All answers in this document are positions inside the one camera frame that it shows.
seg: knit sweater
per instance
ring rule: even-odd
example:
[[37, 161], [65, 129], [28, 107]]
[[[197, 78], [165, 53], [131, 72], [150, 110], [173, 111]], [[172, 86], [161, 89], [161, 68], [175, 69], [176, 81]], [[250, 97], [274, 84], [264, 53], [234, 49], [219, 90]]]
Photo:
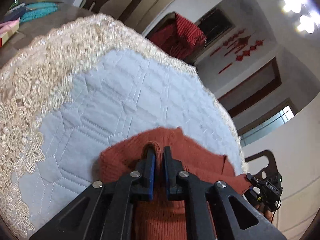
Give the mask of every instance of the knit sweater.
[[182, 162], [186, 171], [199, 179], [214, 183], [223, 180], [236, 192], [243, 194], [250, 186], [245, 175], [235, 176], [226, 155], [216, 155], [183, 135], [180, 128], [157, 128], [122, 141], [100, 154], [100, 176], [104, 183], [117, 181], [134, 170], [143, 158], [147, 145], [156, 151], [154, 200], [138, 202], [133, 233], [136, 240], [185, 240], [186, 219], [183, 201], [169, 202], [163, 182], [163, 148], [170, 146], [172, 158]]

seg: lace trim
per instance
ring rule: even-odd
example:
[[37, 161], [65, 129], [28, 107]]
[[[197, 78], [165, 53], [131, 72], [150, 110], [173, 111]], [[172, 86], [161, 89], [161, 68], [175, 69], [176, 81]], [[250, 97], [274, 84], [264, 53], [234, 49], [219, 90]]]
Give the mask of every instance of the lace trim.
[[[80, 18], [39, 36], [0, 70], [0, 211], [17, 237], [35, 230], [29, 221], [28, 206], [22, 202], [19, 187], [11, 181], [45, 159], [41, 151], [43, 136], [38, 131], [42, 117], [70, 102], [72, 75], [92, 69], [100, 56], [110, 50], [131, 49], [162, 65], [189, 73], [196, 69], [172, 58], [134, 30], [103, 14]], [[239, 145], [236, 128], [215, 96], [213, 99]]]

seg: dining table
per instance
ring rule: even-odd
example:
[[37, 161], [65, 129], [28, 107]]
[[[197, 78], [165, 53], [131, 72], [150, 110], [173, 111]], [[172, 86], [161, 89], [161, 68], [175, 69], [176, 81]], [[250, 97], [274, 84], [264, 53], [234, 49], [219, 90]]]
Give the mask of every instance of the dining table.
[[30, 22], [20, 23], [17, 33], [0, 48], [0, 68], [15, 56], [19, 49], [29, 45], [35, 37], [46, 35], [52, 28], [60, 28], [79, 17], [93, 14], [91, 11], [67, 3], [58, 3], [58, 5], [58, 10], [52, 14]]
[[99, 179], [99, 155], [181, 129], [247, 171], [227, 111], [196, 68], [122, 22], [59, 4], [0, 48], [0, 233], [28, 239]]

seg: wooden frame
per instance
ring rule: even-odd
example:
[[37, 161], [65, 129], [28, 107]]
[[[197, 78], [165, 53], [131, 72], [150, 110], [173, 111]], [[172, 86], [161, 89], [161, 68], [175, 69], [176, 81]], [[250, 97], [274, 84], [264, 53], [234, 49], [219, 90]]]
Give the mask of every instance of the wooden frame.
[[146, 39], [150, 39], [150, 37], [155, 34], [160, 28], [164, 28], [167, 25], [174, 22], [175, 12], [171, 12], [166, 14], [157, 24], [153, 27], [153, 29], [146, 35]]
[[227, 30], [225, 30], [223, 33], [221, 33], [220, 35], [218, 35], [213, 41], [210, 41], [208, 44], [206, 44], [204, 46], [204, 48], [198, 48], [196, 51], [194, 51], [191, 55], [189, 55], [185, 62], [187, 64], [190, 64], [192, 66], [194, 66], [196, 64], [196, 62], [198, 61], [198, 59], [204, 54], [206, 53], [214, 44], [216, 44], [217, 42], [221, 41], [220, 39], [224, 36], [226, 36], [228, 33], [230, 33], [232, 30], [234, 30], [234, 28], [236, 27], [235, 24], [231, 21], [230, 17], [226, 14], [226, 12], [221, 8], [220, 4], [218, 4], [217, 6], [213, 7], [212, 9], [210, 9], [209, 11], [207, 11], [201, 18], [199, 18], [196, 22], [195, 25], [199, 25], [201, 22], [201, 19], [204, 18], [205, 15], [209, 14], [211, 11], [213, 11], [214, 9], [218, 9], [220, 10], [223, 15], [228, 19], [228, 21], [231, 23], [231, 27]]
[[226, 95], [230, 94], [235, 89], [238, 89], [244, 82], [247, 82], [248, 80], [255, 77], [259, 72], [261, 72], [263, 69], [268, 67], [269, 63], [271, 62], [273, 71], [275, 73], [275, 78], [271, 82], [269, 82], [267, 85], [265, 85], [263, 88], [255, 92], [252, 96], [248, 97], [246, 100], [242, 101], [238, 105], [234, 106], [232, 109], [228, 111], [231, 118], [235, 117], [236, 115], [242, 113], [244, 110], [248, 109], [249, 107], [253, 106], [255, 103], [259, 102], [261, 99], [266, 97], [268, 94], [270, 94], [273, 90], [278, 88], [282, 82], [280, 77], [280, 72], [278, 68], [278, 64], [276, 61], [276, 58], [274, 57], [272, 60], [270, 60], [267, 64], [265, 64], [262, 68], [260, 68], [257, 72], [252, 74], [250, 77], [242, 81], [239, 85], [237, 85], [235, 88], [230, 90], [228, 93], [224, 94], [222, 97], [220, 97], [218, 100], [224, 98]]
[[277, 105], [275, 108], [258, 118], [257, 120], [249, 123], [245, 127], [241, 128], [238, 130], [238, 135], [241, 136], [245, 134], [246, 132], [250, 131], [251, 129], [257, 127], [258, 125], [262, 124], [266, 120], [270, 119], [273, 117], [276, 113], [279, 113], [282, 109], [284, 109], [286, 106], [289, 106], [292, 113], [296, 115], [298, 113], [297, 108], [294, 106], [290, 98], [287, 98], [283, 102], [281, 102], [279, 105]]

